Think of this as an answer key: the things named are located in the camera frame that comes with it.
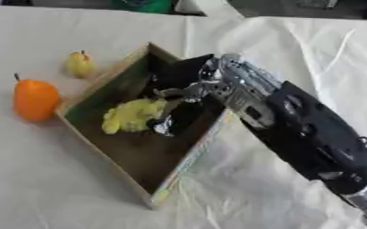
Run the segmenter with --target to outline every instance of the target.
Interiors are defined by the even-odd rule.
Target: wooden box
[[[207,148],[223,120],[224,109],[207,109],[183,134],[168,138],[156,133],[102,132],[103,114],[133,100],[150,77],[179,59],[148,44],[99,76],[80,95],[63,102],[60,119],[94,152],[110,163],[151,207],[157,207],[180,174]]]

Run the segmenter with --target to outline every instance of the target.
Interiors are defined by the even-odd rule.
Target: white cloth
[[[69,53],[85,49],[104,70],[148,41],[181,57],[242,53],[367,136],[367,21],[0,7],[0,229],[363,228],[359,211],[305,181],[236,119],[149,211],[61,123],[13,114],[14,72],[67,97],[88,84],[60,71]]]

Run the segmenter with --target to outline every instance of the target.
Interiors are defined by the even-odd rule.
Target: fruit stem
[[[18,73],[14,73],[13,77],[17,80],[17,81],[21,81],[21,78],[19,77]]]

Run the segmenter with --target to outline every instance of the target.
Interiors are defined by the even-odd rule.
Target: small yellow fruit
[[[66,61],[66,70],[77,78],[87,78],[95,70],[94,62],[84,51],[71,53]]]

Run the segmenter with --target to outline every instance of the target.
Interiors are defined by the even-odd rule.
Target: green object
[[[171,0],[113,0],[116,9],[144,13],[168,13]]]

